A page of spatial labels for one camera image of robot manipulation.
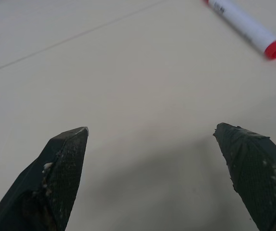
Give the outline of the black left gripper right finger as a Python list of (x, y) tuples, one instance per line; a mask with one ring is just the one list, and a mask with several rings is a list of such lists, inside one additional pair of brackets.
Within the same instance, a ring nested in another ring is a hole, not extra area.
[(269, 137), (220, 123), (214, 132), (234, 190), (259, 231), (276, 231), (276, 145)]

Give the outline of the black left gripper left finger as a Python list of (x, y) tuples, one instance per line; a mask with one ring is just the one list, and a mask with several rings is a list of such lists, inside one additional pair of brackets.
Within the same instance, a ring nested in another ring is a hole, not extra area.
[(65, 231), (77, 196), (89, 130), (51, 138), (0, 201), (0, 231)]

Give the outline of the white marker with red cap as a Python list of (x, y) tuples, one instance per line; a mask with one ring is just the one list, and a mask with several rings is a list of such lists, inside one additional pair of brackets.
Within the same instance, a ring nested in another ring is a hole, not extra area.
[(204, 0), (204, 2), (266, 59), (276, 59), (276, 35), (270, 30), (231, 0)]

